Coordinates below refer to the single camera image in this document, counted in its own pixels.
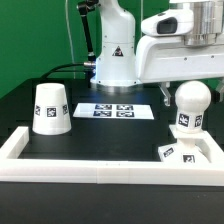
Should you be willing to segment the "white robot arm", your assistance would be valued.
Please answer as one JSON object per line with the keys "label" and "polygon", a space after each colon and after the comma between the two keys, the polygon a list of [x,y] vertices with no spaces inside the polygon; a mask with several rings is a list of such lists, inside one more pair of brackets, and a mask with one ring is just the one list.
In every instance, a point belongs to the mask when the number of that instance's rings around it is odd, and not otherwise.
{"label": "white robot arm", "polygon": [[124,92],[157,83],[169,104],[171,82],[217,78],[224,99],[224,0],[169,0],[168,10],[141,22],[139,40],[134,17],[117,0],[99,0],[99,8],[102,51],[93,87]]}

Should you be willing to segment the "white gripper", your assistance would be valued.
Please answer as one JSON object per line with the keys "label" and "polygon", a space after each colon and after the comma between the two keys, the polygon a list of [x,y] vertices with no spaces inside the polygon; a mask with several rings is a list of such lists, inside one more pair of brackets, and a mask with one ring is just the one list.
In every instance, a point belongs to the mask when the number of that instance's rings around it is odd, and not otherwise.
{"label": "white gripper", "polygon": [[[164,104],[169,106],[169,82],[224,77],[224,34],[215,44],[203,47],[187,47],[181,36],[143,36],[136,50],[136,75],[142,83],[160,83]],[[224,78],[219,79],[216,91],[222,102]]]}

